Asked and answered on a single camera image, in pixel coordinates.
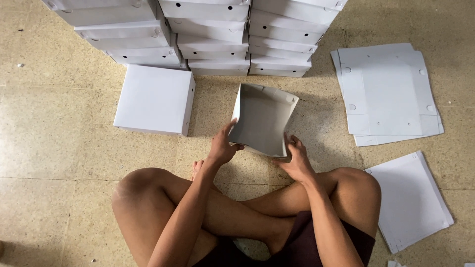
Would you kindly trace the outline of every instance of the hand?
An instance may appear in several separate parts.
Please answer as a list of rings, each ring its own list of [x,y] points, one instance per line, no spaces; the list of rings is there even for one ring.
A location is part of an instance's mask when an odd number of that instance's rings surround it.
[[[231,131],[231,127],[237,121],[238,119],[235,118],[225,125],[211,140],[211,150],[209,151],[208,159],[220,166],[228,163],[237,151],[244,149],[244,146],[240,144],[230,145],[228,141],[229,131]]]
[[[310,161],[307,157],[307,149],[295,135],[291,135],[290,139],[287,138],[287,134],[284,133],[285,146],[292,154],[292,160],[290,162],[283,162],[273,160],[272,162],[286,171],[292,179],[304,183],[310,178],[313,178],[315,171],[310,165]]]

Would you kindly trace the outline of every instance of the person's left hand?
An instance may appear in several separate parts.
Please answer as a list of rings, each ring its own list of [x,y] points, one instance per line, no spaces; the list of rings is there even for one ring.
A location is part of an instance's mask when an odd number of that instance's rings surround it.
[[[211,140],[211,150],[208,154],[208,160],[219,164],[220,166],[228,163],[237,151],[243,150],[244,146],[240,144],[230,145],[228,141],[229,131],[236,124],[237,118],[226,124]]]

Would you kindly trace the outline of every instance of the forearm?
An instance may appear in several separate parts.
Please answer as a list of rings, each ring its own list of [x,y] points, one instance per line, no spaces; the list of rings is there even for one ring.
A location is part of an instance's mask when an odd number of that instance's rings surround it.
[[[323,187],[315,177],[305,179],[303,183],[313,217],[313,229],[318,253],[324,267],[362,267],[355,246],[336,214]]]
[[[148,267],[184,267],[195,245],[219,166],[205,161],[158,239]]]

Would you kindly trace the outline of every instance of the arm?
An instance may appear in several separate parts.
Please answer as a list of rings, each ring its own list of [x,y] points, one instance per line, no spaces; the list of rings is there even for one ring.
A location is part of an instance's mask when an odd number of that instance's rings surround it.
[[[228,134],[235,123],[233,120],[227,124],[213,138],[208,157],[163,229],[148,267],[184,267],[188,263],[214,177],[221,165],[229,162],[236,151],[244,149],[241,145],[229,145]]]
[[[289,163],[274,161],[307,191],[313,218],[313,231],[324,267],[363,267],[358,252],[336,214],[325,189],[318,183],[307,158],[307,151],[295,136],[287,141],[292,154]]]

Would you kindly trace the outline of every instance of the person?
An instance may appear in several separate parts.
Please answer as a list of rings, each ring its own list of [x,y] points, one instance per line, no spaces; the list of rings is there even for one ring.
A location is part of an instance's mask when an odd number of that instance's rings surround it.
[[[193,181],[167,170],[131,172],[116,186],[112,207],[139,267],[367,266],[378,225],[381,191],[364,171],[315,173],[306,148],[287,138],[290,162],[274,161],[296,182],[261,197],[234,201],[213,180],[244,147],[228,143],[236,123],[211,141],[207,158],[193,163]],[[248,258],[232,242],[264,242],[267,261]]]

